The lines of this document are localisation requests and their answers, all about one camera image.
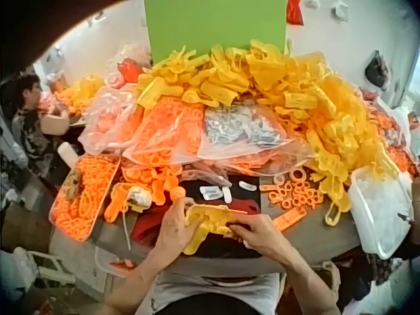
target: hand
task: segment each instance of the hand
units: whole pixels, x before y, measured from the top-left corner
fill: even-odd
[[[174,201],[162,220],[159,236],[151,256],[161,269],[168,267],[190,243],[200,220],[186,225],[185,210],[194,204],[191,198]]]
[[[290,264],[296,250],[268,215],[236,215],[230,222],[229,228],[261,255],[285,266]],[[248,225],[250,230],[235,223]]]

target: gray tabletop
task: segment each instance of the gray tabletop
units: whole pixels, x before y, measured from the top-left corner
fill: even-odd
[[[284,232],[284,235],[309,264],[330,260],[360,245],[351,214],[342,215],[338,225],[330,227],[324,223],[324,215],[328,208],[327,203],[320,205],[317,209],[309,211],[301,222]],[[266,194],[261,196],[261,209],[263,213],[271,217],[278,217],[282,213],[277,205],[269,204]],[[136,220],[136,213],[131,212],[127,215],[129,232],[133,229]],[[149,251],[147,247],[131,240],[131,250],[128,250],[121,217],[113,224],[100,219],[95,226],[92,242],[118,257],[130,259],[136,263],[143,260]],[[279,272],[282,269],[278,264],[264,257],[256,259],[180,257],[170,266],[170,271],[209,277],[244,277]]]

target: floor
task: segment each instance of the floor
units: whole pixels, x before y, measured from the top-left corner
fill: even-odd
[[[101,301],[105,293],[109,293],[113,287],[119,285],[122,280],[113,277],[97,267],[95,263],[95,246],[90,243],[78,243],[69,239],[59,230],[52,235],[50,252],[63,259],[64,266],[77,278],[77,286],[84,293]],[[420,272],[420,261],[416,268]],[[371,291],[363,300],[352,301],[343,312],[344,315],[361,314],[385,314],[386,311],[403,301],[411,289],[410,266],[403,262],[390,277],[390,280],[377,287],[372,284]],[[149,314],[148,301],[142,305],[142,312]]]

